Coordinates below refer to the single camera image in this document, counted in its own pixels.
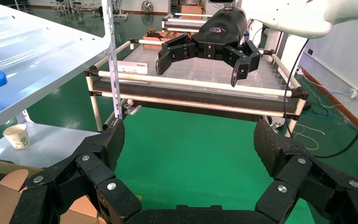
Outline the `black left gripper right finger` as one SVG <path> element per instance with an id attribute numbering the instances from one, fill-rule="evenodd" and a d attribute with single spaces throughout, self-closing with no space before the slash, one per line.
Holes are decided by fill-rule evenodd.
<path id="1" fill-rule="evenodd" d="M 283 224 L 303 199 L 331 224 L 358 224 L 358 179 L 318 160 L 264 119 L 256 123 L 254 148 L 273 178 L 256 203 L 257 212 Z"/>

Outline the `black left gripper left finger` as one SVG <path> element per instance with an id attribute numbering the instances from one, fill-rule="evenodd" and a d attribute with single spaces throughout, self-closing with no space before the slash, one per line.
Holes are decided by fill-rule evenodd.
<path id="1" fill-rule="evenodd" d="M 140 200 L 114 173 L 124 140 L 124 123 L 116 118 L 104 133 L 86 137 L 68 158 L 31 176 L 10 223 L 57 224 L 83 196 L 108 224 L 122 224 L 140 212 Z"/>

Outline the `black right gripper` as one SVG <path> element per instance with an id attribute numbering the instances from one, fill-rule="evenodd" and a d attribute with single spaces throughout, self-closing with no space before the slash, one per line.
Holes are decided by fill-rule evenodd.
<path id="1" fill-rule="evenodd" d="M 261 53 L 251 40 L 239 45 L 245 34 L 247 19 L 242 9 L 221 9 L 202 25 L 198 33 L 183 34 L 162 44 L 156 61 L 156 73 L 163 75 L 173 62 L 198 57 L 224 61 L 233 68 L 231 86 L 247 79 L 258 69 Z"/>

